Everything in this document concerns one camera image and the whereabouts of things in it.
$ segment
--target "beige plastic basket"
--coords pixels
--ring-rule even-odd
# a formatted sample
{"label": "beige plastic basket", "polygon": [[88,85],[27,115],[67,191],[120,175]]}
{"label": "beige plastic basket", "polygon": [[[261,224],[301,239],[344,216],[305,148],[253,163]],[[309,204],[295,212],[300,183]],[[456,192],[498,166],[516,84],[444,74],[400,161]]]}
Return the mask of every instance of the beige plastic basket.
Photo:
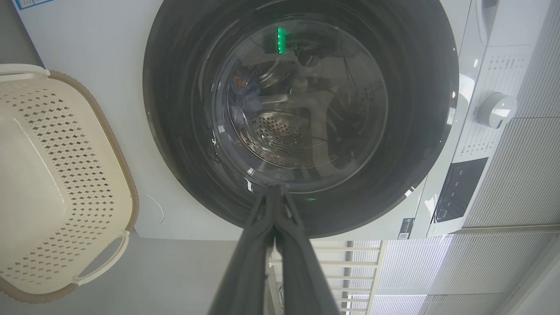
{"label": "beige plastic basket", "polygon": [[[92,281],[121,257],[137,214],[132,177],[87,89],[0,64],[0,290],[40,303]],[[107,262],[78,276],[118,238]]]}

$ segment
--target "control panel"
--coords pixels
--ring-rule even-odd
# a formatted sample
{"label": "control panel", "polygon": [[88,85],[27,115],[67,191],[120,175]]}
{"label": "control panel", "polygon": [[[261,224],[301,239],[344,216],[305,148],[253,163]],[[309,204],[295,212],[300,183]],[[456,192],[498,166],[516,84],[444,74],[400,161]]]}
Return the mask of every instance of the control panel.
{"label": "control panel", "polygon": [[465,215],[488,158],[453,163],[441,190],[433,222],[457,219]]}

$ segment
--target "white washing machine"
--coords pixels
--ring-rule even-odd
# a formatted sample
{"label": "white washing machine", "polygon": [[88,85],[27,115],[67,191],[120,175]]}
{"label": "white washing machine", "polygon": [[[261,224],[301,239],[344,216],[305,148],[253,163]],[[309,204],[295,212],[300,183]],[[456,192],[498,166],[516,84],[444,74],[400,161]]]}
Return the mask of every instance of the white washing machine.
{"label": "white washing machine", "polygon": [[515,114],[496,93],[516,96],[549,5],[14,2],[46,68],[107,116],[138,234],[200,240],[237,239],[275,183],[312,237],[460,229]]}

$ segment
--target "corrugated panel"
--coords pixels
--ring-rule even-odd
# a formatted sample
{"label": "corrugated panel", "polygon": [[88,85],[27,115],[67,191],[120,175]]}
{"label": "corrugated panel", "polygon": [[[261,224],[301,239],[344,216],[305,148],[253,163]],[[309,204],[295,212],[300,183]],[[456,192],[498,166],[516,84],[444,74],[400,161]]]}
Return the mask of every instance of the corrugated panel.
{"label": "corrugated panel", "polygon": [[517,117],[560,117],[560,1],[552,0],[517,95]]}
{"label": "corrugated panel", "polygon": [[427,294],[442,265],[453,235],[389,241],[378,294]]}
{"label": "corrugated panel", "polygon": [[376,295],[371,315],[418,315],[426,295]]}
{"label": "corrugated panel", "polygon": [[465,226],[560,223],[559,157],[560,118],[512,120]]}
{"label": "corrugated panel", "polygon": [[429,295],[421,315],[491,315],[505,294]]}
{"label": "corrugated panel", "polygon": [[556,233],[458,234],[429,294],[506,293]]}

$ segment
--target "round black door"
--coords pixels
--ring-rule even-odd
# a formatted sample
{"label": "round black door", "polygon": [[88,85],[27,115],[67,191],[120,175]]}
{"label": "round black door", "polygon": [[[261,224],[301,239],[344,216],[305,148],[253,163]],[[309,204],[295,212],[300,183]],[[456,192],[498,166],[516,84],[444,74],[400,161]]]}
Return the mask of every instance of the round black door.
{"label": "round black door", "polygon": [[199,202],[243,226],[280,183],[311,237],[377,219],[422,181],[459,84],[437,0],[165,0],[143,75],[154,138]]}

